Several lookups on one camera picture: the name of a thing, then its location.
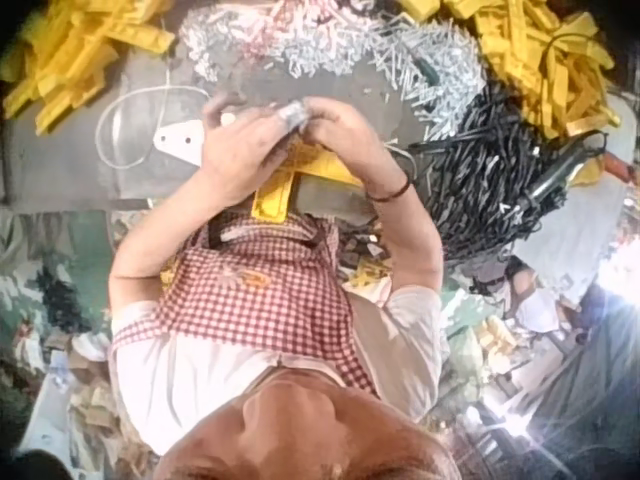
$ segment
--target woman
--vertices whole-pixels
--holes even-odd
[[[307,140],[362,180],[382,222],[393,287],[380,310],[338,285],[331,222],[223,213],[284,160],[290,129],[269,108],[221,127],[231,103],[205,108],[201,169],[125,238],[109,278],[115,382],[163,455],[155,478],[457,478],[414,423],[437,396],[443,270],[414,188],[355,109],[304,100]]]

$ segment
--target hand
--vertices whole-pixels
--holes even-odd
[[[304,104],[311,117],[305,138],[335,152],[371,195],[402,188],[406,175],[360,112],[330,98],[307,97]]]
[[[221,94],[203,111],[205,139],[199,174],[223,208],[255,192],[287,157],[287,126],[272,108],[249,108],[231,125],[220,126],[222,111],[241,103],[237,95]]]

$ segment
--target gingham apron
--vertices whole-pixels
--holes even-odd
[[[345,384],[375,395],[358,361],[353,312],[335,277],[332,222],[284,225],[224,213],[194,234],[156,313],[117,333],[113,350],[174,333],[329,362]]]

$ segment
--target bracelet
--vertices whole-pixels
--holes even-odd
[[[409,178],[409,176],[407,176],[407,183],[405,183],[403,185],[403,187],[400,190],[398,190],[396,193],[393,193],[393,194],[389,195],[388,197],[382,197],[382,198],[373,198],[371,195],[369,195],[367,193],[367,198],[369,200],[373,201],[373,202],[387,203],[387,202],[390,202],[391,200],[401,196],[404,192],[409,190],[410,186],[411,186],[411,179]]]

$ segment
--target workbench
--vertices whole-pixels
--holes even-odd
[[[165,19],[167,29],[177,32],[182,15],[176,9],[169,17]],[[20,213],[107,210],[170,195],[195,167],[152,147],[164,92],[125,100],[120,112],[116,108],[114,113],[120,118],[119,128],[112,127],[112,115],[102,130],[104,145],[117,145],[115,152],[112,147],[105,149],[112,162],[125,165],[148,154],[146,161],[127,170],[115,170],[100,162],[94,143],[96,125],[105,108],[132,90],[166,84],[167,64],[172,85],[198,86],[210,93],[217,89],[240,91],[249,105],[284,103],[305,95],[335,97],[358,108],[384,140],[397,137],[401,144],[422,140],[424,125],[417,122],[408,105],[400,102],[399,94],[393,92],[383,75],[366,62],[358,64],[352,75],[319,72],[313,78],[300,79],[291,77],[284,64],[265,69],[268,58],[250,63],[236,51],[219,52],[216,62],[222,65],[222,74],[216,84],[211,84],[194,72],[187,48],[179,40],[168,61],[132,48],[120,63],[109,68],[110,87],[100,97],[41,137],[36,137],[34,128],[41,106],[29,106],[17,119],[7,122],[4,133],[10,207]],[[196,92],[169,91],[162,124],[199,118],[205,100]],[[316,214],[356,212],[357,216],[368,210],[357,189],[336,187],[312,177],[299,182],[293,205]]]

